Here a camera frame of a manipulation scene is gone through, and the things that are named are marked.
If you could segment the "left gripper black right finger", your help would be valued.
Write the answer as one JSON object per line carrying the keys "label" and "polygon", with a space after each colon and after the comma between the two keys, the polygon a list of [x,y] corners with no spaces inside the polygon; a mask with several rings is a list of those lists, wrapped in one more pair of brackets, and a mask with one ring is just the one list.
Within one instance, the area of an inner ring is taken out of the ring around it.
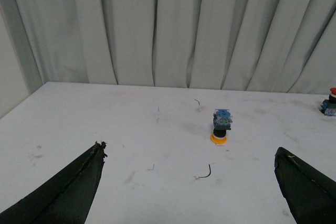
{"label": "left gripper black right finger", "polygon": [[296,223],[335,223],[335,181],[283,147],[275,176]]}

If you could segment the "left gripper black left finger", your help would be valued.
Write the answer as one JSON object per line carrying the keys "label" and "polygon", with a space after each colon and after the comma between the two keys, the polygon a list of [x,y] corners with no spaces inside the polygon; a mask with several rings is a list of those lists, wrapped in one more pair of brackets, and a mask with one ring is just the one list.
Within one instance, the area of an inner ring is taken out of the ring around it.
{"label": "left gripper black left finger", "polygon": [[105,142],[91,148],[51,179],[1,212],[1,223],[85,223],[104,166]]}

